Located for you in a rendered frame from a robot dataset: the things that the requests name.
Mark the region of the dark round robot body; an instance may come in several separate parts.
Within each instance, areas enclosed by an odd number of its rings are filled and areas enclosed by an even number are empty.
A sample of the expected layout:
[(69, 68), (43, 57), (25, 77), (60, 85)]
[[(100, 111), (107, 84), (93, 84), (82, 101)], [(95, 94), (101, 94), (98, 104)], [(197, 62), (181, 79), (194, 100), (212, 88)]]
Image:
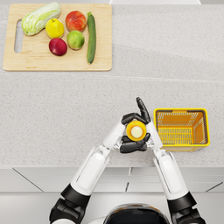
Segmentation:
[(111, 210), (103, 224), (170, 224), (170, 222), (153, 206), (124, 204)]

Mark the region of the green cucumber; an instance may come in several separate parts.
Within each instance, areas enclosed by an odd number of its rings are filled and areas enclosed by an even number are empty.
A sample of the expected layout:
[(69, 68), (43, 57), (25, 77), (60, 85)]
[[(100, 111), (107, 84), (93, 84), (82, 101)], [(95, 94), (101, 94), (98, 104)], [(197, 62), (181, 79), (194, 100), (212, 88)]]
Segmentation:
[(87, 62), (89, 64), (92, 64), (95, 59), (95, 50), (96, 50), (96, 27), (95, 27), (95, 17), (91, 12), (87, 14), (87, 27), (88, 27)]

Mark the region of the wooden cutting board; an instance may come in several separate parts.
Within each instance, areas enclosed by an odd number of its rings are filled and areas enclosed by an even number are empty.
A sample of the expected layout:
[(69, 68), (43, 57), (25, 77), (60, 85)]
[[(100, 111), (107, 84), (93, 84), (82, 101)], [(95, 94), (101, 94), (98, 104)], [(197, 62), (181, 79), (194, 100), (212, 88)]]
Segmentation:
[(44, 31), (34, 36), (23, 36), (21, 52), (15, 52), (16, 29), (27, 13), (36, 10), (39, 3), (14, 3), (9, 8), (3, 69), (6, 71), (108, 71), (112, 67), (112, 6), (108, 3), (63, 3), (59, 20), (64, 21), (70, 11), (92, 13), (96, 24), (96, 52), (94, 62), (87, 61), (88, 47), (75, 51), (69, 48), (65, 55), (53, 55)]

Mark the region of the yellow slatted basket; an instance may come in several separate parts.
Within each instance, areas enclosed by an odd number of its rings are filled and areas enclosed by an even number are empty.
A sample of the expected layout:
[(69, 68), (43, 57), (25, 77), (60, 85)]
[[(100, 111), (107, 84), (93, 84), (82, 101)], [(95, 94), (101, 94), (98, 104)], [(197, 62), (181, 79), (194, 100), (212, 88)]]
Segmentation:
[(196, 151), (210, 144), (204, 108), (156, 108), (154, 125), (166, 151)]

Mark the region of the yellow lemon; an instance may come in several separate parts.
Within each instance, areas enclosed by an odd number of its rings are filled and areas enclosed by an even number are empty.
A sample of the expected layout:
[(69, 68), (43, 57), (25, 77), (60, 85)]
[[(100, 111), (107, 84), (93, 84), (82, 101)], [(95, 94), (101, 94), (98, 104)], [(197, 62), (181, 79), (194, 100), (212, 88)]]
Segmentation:
[(51, 18), (45, 25), (45, 31), (50, 39), (62, 38), (64, 35), (64, 25), (57, 19)]

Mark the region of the dark red apple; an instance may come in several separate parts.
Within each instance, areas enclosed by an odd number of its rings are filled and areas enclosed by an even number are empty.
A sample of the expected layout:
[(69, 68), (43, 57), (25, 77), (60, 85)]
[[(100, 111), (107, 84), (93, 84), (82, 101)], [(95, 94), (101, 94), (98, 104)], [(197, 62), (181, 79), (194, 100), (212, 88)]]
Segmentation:
[(49, 50), (56, 56), (62, 56), (67, 52), (67, 44), (61, 38), (53, 38), (49, 42)]

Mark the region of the pale green napa cabbage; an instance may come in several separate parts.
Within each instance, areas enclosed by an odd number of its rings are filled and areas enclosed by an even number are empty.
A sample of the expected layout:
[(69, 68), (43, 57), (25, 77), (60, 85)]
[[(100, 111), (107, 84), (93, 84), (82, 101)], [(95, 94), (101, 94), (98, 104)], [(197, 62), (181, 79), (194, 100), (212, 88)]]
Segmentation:
[(32, 36), (39, 33), (46, 27), (46, 23), (49, 19), (58, 18), (60, 13), (60, 4), (57, 2), (52, 2), (26, 14), (21, 21), (24, 34), (27, 36)]

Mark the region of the green apple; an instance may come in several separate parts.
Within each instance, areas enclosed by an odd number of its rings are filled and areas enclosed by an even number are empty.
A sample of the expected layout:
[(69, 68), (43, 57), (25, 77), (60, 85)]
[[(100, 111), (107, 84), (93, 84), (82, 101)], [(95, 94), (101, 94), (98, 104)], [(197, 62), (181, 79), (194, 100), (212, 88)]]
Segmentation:
[(67, 36), (67, 43), (73, 50), (79, 50), (85, 43), (84, 35), (80, 31), (70, 31)]

